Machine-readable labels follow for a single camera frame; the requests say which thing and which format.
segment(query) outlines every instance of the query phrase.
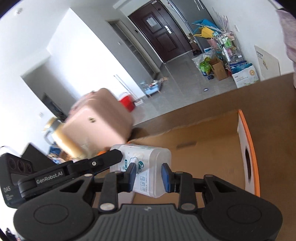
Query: orange cardboard edge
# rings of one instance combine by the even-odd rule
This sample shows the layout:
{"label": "orange cardboard edge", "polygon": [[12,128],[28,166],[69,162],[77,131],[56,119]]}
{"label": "orange cardboard edge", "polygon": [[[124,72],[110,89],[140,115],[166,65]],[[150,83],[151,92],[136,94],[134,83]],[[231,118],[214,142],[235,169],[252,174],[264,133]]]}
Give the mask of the orange cardboard edge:
{"label": "orange cardboard edge", "polygon": [[244,117],[242,110],[238,110],[238,113],[239,113],[239,116],[242,120],[244,131],[246,133],[247,141],[248,141],[248,144],[250,147],[250,155],[251,155],[251,159],[252,159],[252,168],[253,168],[253,177],[254,177],[255,195],[260,197],[259,171],[258,171],[258,165],[257,165],[257,159],[256,159],[253,141],[252,141],[251,134],[250,134],[250,131],[249,131],[249,128],[248,128],[248,125],[247,125],[247,122],[246,122],[246,119]]}

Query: pink fabric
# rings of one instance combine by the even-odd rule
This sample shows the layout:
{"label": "pink fabric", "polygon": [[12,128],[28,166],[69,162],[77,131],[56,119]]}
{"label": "pink fabric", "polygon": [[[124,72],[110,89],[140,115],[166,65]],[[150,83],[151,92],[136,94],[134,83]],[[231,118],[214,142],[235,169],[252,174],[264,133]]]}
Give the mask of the pink fabric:
{"label": "pink fabric", "polygon": [[296,88],[296,19],[285,10],[277,10],[283,27],[287,55],[294,62],[294,87]]}
{"label": "pink fabric", "polygon": [[95,95],[95,93],[96,92],[94,92],[94,91],[92,91],[92,92],[90,92],[90,93],[88,93],[88,94],[86,94],[86,95],[84,95],[84,96],[82,96],[72,107],[71,107],[71,109],[70,109],[70,111],[69,111],[69,114],[68,114],[68,118],[66,119],[66,121],[65,122],[67,122],[69,119],[70,119],[70,117],[72,116],[72,115],[74,115],[79,109],[80,109],[80,107],[81,106],[83,106],[83,104],[89,99],[89,98],[91,98],[92,96],[94,96]]}

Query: bottle label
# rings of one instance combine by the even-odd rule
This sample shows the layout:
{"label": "bottle label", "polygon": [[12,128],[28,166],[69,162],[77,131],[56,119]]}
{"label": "bottle label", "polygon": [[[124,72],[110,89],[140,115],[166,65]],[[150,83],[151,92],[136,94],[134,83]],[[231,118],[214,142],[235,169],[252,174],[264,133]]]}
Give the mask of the bottle label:
{"label": "bottle label", "polygon": [[125,172],[130,163],[136,164],[136,179],[133,191],[149,196],[149,158],[154,148],[148,146],[123,145],[119,148],[123,158],[116,164],[120,171]]}

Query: screw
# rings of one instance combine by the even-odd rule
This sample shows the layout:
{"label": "screw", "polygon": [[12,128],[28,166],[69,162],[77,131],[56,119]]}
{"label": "screw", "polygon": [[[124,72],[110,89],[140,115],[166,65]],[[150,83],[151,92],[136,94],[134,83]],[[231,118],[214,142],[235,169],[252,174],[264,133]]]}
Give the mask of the screw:
{"label": "screw", "polygon": [[115,205],[110,202],[106,202],[100,205],[100,209],[103,211],[111,211],[115,208]]}
{"label": "screw", "polygon": [[90,118],[89,118],[89,121],[90,121],[91,123],[95,123],[95,122],[96,122],[96,119],[95,119],[94,117],[90,117]]}
{"label": "screw", "polygon": [[184,211],[192,211],[195,209],[195,205],[192,204],[192,203],[183,203],[181,205],[181,208],[184,210]]}
{"label": "screw", "polygon": [[152,209],[152,207],[149,207],[149,206],[144,208],[144,210],[147,211],[147,212],[149,212],[151,209]]}

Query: wall socket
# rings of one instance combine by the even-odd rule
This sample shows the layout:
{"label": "wall socket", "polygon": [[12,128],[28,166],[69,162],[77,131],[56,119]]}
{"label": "wall socket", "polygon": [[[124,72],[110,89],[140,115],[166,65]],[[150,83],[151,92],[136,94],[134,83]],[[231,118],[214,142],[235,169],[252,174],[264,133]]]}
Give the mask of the wall socket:
{"label": "wall socket", "polygon": [[237,32],[239,32],[239,28],[238,28],[238,26],[235,24],[234,25],[234,27],[235,27],[235,30],[237,31]]}

